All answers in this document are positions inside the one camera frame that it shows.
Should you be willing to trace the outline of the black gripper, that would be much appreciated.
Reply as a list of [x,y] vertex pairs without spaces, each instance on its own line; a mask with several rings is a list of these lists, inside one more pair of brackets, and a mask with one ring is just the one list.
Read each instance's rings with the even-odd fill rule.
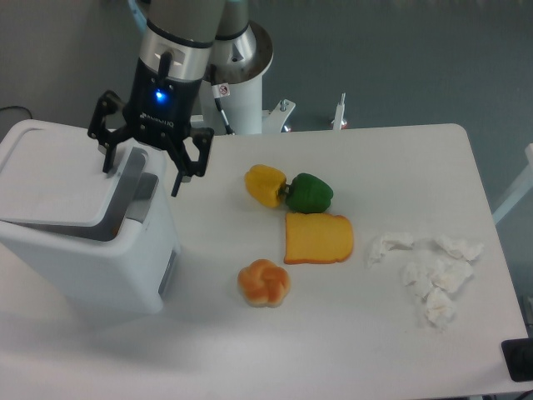
[[[184,178],[203,177],[214,131],[209,127],[190,129],[193,103],[200,84],[199,80],[182,82],[169,77],[160,81],[154,70],[138,60],[127,104],[114,91],[106,90],[98,98],[89,123],[87,135],[97,140],[104,155],[102,171],[111,171],[117,145],[133,137],[140,143],[168,152],[177,168],[172,197],[178,194]],[[107,117],[122,114],[123,109],[125,123],[118,129],[109,130]],[[188,135],[198,150],[196,161],[191,160],[183,142]]]

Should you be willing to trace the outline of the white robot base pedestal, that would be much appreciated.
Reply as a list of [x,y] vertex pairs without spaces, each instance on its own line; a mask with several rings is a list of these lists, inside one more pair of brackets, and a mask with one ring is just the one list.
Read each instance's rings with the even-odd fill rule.
[[262,131],[262,79],[273,59],[270,35],[258,23],[231,40],[214,42],[207,76],[199,92],[204,124],[225,135]]

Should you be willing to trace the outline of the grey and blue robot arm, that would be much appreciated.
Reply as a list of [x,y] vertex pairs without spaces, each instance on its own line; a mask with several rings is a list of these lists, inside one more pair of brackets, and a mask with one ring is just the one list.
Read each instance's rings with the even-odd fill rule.
[[183,178],[207,169],[214,132],[191,125],[192,109],[217,39],[248,27],[245,1],[151,1],[132,90],[124,102],[107,90],[98,100],[87,135],[104,154],[109,173],[119,143],[136,141],[165,151]]

